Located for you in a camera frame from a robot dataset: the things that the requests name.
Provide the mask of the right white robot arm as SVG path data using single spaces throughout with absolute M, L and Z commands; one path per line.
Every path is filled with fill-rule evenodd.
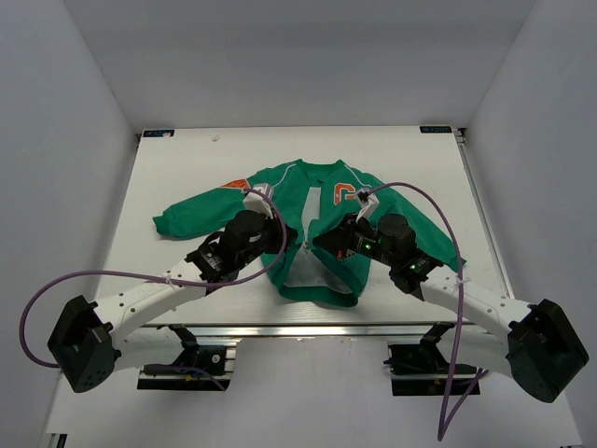
M 437 322 L 414 346 L 404 370 L 441 372 L 455 360 L 512 378 L 527 394 L 553 402 L 587 365 L 589 355 L 562 307 L 503 298 L 457 274 L 415 242 L 405 217 L 389 214 L 371 226 L 363 217 L 346 215 L 340 224 L 313 240 L 337 259 L 360 255 L 389 267 L 390 279 L 403 293 L 420 301 L 461 312 L 477 326 L 458 330 Z

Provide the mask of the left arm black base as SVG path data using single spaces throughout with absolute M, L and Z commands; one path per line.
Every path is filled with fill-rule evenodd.
M 196 329 L 171 324 L 140 328 L 129 342 L 144 362 L 139 390 L 224 392 L 229 387 L 236 340 L 201 336 Z

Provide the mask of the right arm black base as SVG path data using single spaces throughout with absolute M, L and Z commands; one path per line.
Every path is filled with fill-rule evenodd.
M 417 343 L 388 345 L 389 357 L 383 364 L 389 369 L 394 397 L 439 397 L 446 391 L 452 343 L 442 355 L 437 344 L 455 325 L 437 322 Z

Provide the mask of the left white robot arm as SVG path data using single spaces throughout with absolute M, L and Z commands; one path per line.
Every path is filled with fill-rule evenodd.
M 71 299 L 50 334 L 49 351 L 76 393 L 128 368 L 214 380 L 224 372 L 223 347 L 200 346 L 182 324 L 152 327 L 150 321 L 234 282 L 255 259 L 284 253 L 296 238 L 278 218 L 243 210 L 157 281 L 93 302 Z

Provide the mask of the green zip-up jacket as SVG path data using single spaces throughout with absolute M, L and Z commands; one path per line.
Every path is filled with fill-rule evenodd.
M 191 239 L 225 227 L 244 209 L 244 191 L 258 184 L 273 189 L 273 200 L 285 223 L 298 237 L 279 261 L 263 255 L 263 265 L 278 293 L 292 301 L 317 301 L 336 307 L 354 307 L 365 289 L 370 261 L 361 255 L 339 260 L 314 245 L 314 238 L 338 226 L 345 215 L 356 213 L 360 205 L 356 193 L 375 189 L 379 200 L 369 218 L 377 224 L 386 214 L 406 218 L 416 233 L 416 244 L 453 271 L 458 269 L 453 242 L 429 217 L 381 180 L 336 161 L 314 164 L 289 161 L 264 168 L 247 178 L 232 180 L 215 189 L 168 206 L 154 217 L 159 235 Z

